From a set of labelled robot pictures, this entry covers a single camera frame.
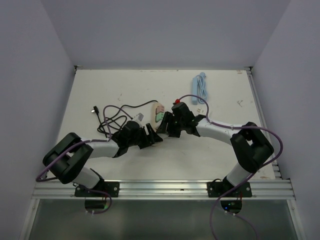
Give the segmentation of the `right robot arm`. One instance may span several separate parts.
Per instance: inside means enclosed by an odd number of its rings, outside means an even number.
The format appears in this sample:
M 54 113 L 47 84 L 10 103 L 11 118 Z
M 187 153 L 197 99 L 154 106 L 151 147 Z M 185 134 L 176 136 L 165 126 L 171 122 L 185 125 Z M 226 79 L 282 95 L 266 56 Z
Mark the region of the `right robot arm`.
M 172 112 L 165 112 L 156 127 L 157 134 L 179 138 L 182 131 L 197 137 L 211 138 L 232 146 L 237 164 L 220 183 L 212 188 L 221 196 L 235 196 L 243 181 L 255 174 L 274 153 L 271 143 L 253 122 L 245 125 L 210 123 L 203 114 L 194 115 L 184 102 L 176 103 Z

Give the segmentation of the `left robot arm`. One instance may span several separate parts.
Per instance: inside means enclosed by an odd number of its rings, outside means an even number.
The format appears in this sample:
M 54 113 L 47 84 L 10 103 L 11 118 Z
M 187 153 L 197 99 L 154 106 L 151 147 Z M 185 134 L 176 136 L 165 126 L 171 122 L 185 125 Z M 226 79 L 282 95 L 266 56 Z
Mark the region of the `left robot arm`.
M 151 125 L 140 126 L 136 121 L 128 121 L 112 137 L 84 140 L 74 132 L 67 134 L 43 158 L 44 171 L 53 173 L 62 184 L 77 184 L 86 187 L 92 196 L 103 193 L 103 178 L 94 170 L 85 167 L 89 159 L 118 158 L 130 147 L 140 149 L 163 141 Z

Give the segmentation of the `beige power strip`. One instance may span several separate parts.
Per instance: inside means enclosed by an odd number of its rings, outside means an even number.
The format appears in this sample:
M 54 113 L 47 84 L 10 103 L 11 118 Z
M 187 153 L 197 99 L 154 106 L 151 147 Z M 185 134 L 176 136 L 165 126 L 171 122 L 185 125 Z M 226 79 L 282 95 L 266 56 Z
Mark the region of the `beige power strip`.
M 150 124 L 155 131 L 160 126 L 164 118 L 164 114 L 165 114 L 165 107 L 159 102 L 154 102 L 151 109 Z

